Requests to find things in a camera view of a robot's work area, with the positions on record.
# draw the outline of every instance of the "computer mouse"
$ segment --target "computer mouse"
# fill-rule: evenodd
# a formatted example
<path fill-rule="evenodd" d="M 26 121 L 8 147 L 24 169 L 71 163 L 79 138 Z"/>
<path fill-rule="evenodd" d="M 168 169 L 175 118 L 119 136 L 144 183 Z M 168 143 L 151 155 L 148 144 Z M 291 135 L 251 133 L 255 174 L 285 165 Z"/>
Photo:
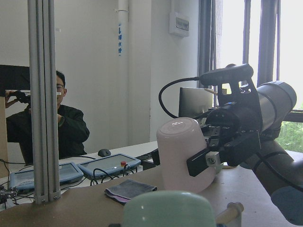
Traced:
<path fill-rule="evenodd" d="M 98 155 L 100 157 L 106 157 L 106 156 L 110 156 L 111 153 L 109 151 L 109 149 L 101 149 L 99 152 L 98 152 Z"/>

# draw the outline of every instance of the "black hair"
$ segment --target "black hair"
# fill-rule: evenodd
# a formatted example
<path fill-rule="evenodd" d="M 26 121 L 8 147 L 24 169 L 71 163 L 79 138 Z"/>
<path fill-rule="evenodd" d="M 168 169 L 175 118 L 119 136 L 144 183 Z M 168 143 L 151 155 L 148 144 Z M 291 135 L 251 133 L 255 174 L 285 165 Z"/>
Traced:
<path fill-rule="evenodd" d="M 63 82 L 63 87 L 65 87 L 65 76 L 64 76 L 64 74 L 61 73 L 60 71 L 57 71 L 57 70 L 56 70 L 56 74 L 57 74 L 57 76 L 62 80 L 62 82 Z"/>

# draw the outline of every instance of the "person's hand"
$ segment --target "person's hand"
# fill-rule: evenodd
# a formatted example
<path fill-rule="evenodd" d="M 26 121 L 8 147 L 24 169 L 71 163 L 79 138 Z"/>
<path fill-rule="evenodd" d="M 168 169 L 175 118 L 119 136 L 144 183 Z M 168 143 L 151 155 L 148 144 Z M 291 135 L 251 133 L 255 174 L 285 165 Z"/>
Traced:
<path fill-rule="evenodd" d="M 5 108 L 9 108 L 11 105 L 15 104 L 18 100 L 14 99 L 9 102 L 9 95 L 12 94 L 14 91 L 5 91 Z"/>

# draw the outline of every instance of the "man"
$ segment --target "man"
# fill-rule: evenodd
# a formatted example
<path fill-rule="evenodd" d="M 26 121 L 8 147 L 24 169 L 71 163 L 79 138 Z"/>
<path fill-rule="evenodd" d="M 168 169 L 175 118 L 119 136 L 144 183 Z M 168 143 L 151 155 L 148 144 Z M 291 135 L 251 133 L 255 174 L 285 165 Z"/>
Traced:
<path fill-rule="evenodd" d="M 65 88 L 64 74 L 59 71 L 56 74 L 57 92 L 61 92 L 60 95 L 57 95 L 59 158 L 85 155 L 82 143 L 88 139 L 89 130 L 83 120 L 83 112 L 73 107 L 61 105 L 67 89 Z M 17 100 L 9 102 L 10 93 L 12 91 L 7 91 L 5 94 L 5 108 L 17 102 Z M 25 163 L 33 163 L 31 109 L 27 107 L 24 111 L 6 118 L 6 123 L 8 142 L 18 142 Z"/>

